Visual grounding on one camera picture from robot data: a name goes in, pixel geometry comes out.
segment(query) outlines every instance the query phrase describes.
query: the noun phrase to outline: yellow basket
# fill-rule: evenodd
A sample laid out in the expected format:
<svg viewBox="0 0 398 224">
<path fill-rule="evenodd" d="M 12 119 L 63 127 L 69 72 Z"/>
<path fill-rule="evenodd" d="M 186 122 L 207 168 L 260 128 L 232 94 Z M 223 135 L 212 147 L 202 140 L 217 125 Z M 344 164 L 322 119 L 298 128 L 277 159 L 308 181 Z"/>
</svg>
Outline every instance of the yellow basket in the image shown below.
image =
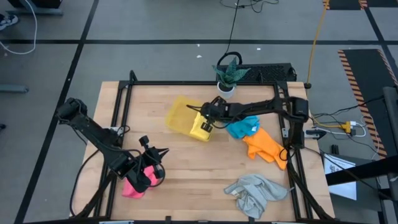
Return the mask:
<svg viewBox="0 0 398 224">
<path fill-rule="evenodd" d="M 197 100 L 188 99 L 182 95 L 178 96 L 178 98 L 174 101 L 169 113 L 167 114 L 166 125 L 170 129 L 181 134 L 185 134 L 201 141 L 209 141 L 210 138 L 203 139 L 196 135 L 190 134 L 198 112 L 188 108 L 187 105 L 202 106 L 203 103 Z"/>
</svg>

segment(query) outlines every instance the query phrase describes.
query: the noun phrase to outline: wooden table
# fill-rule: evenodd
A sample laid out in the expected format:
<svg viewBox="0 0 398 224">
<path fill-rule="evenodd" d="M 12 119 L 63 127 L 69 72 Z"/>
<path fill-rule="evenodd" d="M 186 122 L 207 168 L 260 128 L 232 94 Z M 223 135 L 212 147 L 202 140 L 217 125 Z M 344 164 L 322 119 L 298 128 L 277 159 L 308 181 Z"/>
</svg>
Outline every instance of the wooden table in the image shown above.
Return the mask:
<svg viewBox="0 0 398 224">
<path fill-rule="evenodd" d="M 117 87 L 118 82 L 102 84 L 93 118 L 102 127 L 111 124 Z M 290 96 L 306 98 L 303 83 L 288 83 L 288 87 Z M 249 159 L 246 144 L 233 139 L 225 129 L 214 130 L 209 142 L 201 142 L 166 127 L 165 117 L 178 95 L 206 102 L 217 95 L 217 89 L 215 86 L 133 86 L 127 119 L 131 130 L 125 135 L 124 148 L 142 150 L 138 139 L 143 135 L 148 135 L 152 146 L 168 147 L 170 152 L 162 161 L 166 179 L 159 187 L 148 190 L 141 199 L 122 197 L 124 180 L 118 180 L 113 220 L 164 220 L 169 215 L 172 220 L 247 221 L 247 216 L 236 208 L 235 197 L 224 194 L 225 187 L 242 175 L 257 173 L 290 188 L 287 171 L 281 171 L 275 163 L 269 164 L 258 156 L 254 160 Z M 228 101 L 250 103 L 273 97 L 271 86 L 238 86 Z M 259 119 L 261 127 L 282 144 L 277 115 L 264 114 Z M 310 120 L 305 126 L 311 127 Z M 306 139 L 305 145 L 318 150 L 316 140 Z M 85 159 L 95 150 L 89 143 Z M 301 153 L 309 191 L 334 217 L 320 156 L 309 150 L 301 150 Z M 98 188 L 102 165 L 103 157 L 98 154 L 81 173 L 73 201 L 76 212 L 86 205 Z M 300 213 L 305 217 L 302 194 L 297 190 Z M 101 214 L 104 214 L 107 198 L 106 192 Z M 269 202 L 260 220 L 295 221 L 291 195 L 279 202 Z"/>
</svg>

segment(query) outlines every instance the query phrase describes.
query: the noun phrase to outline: orange glove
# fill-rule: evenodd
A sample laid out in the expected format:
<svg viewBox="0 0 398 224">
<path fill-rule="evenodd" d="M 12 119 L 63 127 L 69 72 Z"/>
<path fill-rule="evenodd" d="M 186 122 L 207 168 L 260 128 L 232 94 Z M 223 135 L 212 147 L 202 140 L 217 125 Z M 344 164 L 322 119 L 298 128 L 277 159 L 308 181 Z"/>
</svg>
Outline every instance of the orange glove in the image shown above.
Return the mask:
<svg viewBox="0 0 398 224">
<path fill-rule="evenodd" d="M 248 145 L 248 156 L 254 159 L 256 154 L 261 156 L 267 162 L 274 162 L 278 164 L 279 168 L 282 170 L 286 169 L 286 161 L 280 159 L 280 156 L 285 159 L 287 156 L 287 151 L 275 142 L 269 134 L 259 128 L 258 132 L 252 136 L 245 136 L 243 141 Z"/>
</svg>

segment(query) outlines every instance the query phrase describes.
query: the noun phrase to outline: yellow plastic bin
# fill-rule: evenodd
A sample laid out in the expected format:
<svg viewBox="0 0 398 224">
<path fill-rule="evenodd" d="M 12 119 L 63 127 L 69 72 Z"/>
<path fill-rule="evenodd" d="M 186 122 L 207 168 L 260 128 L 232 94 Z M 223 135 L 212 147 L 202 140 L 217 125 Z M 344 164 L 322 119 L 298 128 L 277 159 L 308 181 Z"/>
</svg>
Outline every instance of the yellow plastic bin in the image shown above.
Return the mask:
<svg viewBox="0 0 398 224">
<path fill-rule="evenodd" d="M 207 138 L 201 138 L 191 133 L 195 118 L 198 116 L 198 112 L 188 108 L 187 105 L 202 106 L 203 103 L 197 100 L 188 99 L 182 95 L 178 96 L 166 117 L 166 125 L 170 129 L 181 134 L 185 134 L 201 141 L 209 141 L 210 134 Z"/>
</svg>

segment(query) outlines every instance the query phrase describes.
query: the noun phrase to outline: black keyboard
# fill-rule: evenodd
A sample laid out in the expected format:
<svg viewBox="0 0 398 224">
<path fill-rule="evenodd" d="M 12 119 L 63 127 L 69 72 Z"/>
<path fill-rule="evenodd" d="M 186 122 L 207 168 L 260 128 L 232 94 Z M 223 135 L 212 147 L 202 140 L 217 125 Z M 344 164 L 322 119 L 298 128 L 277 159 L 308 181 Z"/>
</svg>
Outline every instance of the black keyboard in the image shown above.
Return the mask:
<svg viewBox="0 0 398 224">
<path fill-rule="evenodd" d="M 226 71 L 227 65 L 217 68 Z M 238 65 L 237 69 L 251 68 L 239 82 L 274 83 L 275 81 L 295 82 L 297 76 L 290 63 Z"/>
</svg>

